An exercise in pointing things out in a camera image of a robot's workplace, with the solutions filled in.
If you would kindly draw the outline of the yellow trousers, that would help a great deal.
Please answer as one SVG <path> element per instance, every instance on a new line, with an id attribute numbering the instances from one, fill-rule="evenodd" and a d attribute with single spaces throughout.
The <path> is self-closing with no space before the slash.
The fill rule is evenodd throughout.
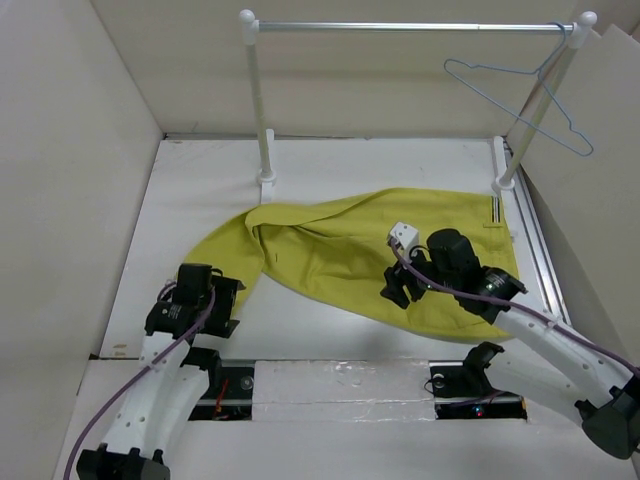
<path id="1" fill-rule="evenodd" d="M 242 305 L 260 275 L 313 300 L 412 333 L 448 341 L 504 339 L 506 332 L 465 312 L 450 296 L 429 293 L 401 309 L 381 297 L 384 270 L 395 262 L 387 235 L 398 222 L 421 237 L 445 228 L 466 236 L 487 265 L 518 273 L 505 221 L 493 219 L 490 195 L 391 188 L 305 205 L 269 203 L 212 231 L 186 255 L 240 280 Z"/>

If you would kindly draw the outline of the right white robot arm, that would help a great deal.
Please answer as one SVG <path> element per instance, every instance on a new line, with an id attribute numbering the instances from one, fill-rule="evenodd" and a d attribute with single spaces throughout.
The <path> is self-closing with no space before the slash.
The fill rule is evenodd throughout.
<path id="1" fill-rule="evenodd" d="M 462 360 L 463 399 L 478 404 L 502 392 L 518 394 L 577 424 L 610 456 L 639 451 L 639 369 L 517 298 L 524 284 L 507 271 L 481 264 L 456 229 L 432 233 L 396 223 L 387 236 L 396 262 L 384 272 L 382 297 L 402 309 L 422 298 L 448 294 L 466 312 L 510 334 L 546 361 L 537 367 L 484 341 Z"/>

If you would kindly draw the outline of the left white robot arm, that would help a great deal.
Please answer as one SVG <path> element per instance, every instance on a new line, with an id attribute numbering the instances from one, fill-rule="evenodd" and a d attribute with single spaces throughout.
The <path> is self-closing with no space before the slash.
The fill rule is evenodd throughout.
<path id="1" fill-rule="evenodd" d="M 225 389 L 219 352 L 194 346 L 194 338 L 229 338 L 244 288 L 211 265 L 180 265 L 146 317 L 137 373 L 79 434 L 64 478 L 170 478 L 169 452 L 194 407 Z"/>

